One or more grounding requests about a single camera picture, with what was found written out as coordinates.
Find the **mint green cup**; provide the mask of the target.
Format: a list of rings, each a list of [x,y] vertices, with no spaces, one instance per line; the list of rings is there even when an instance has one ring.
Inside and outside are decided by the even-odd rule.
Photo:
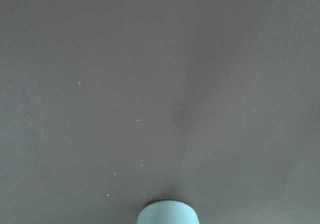
[[[178,201],[159,201],[146,206],[137,218],[137,224],[199,224],[196,212]]]

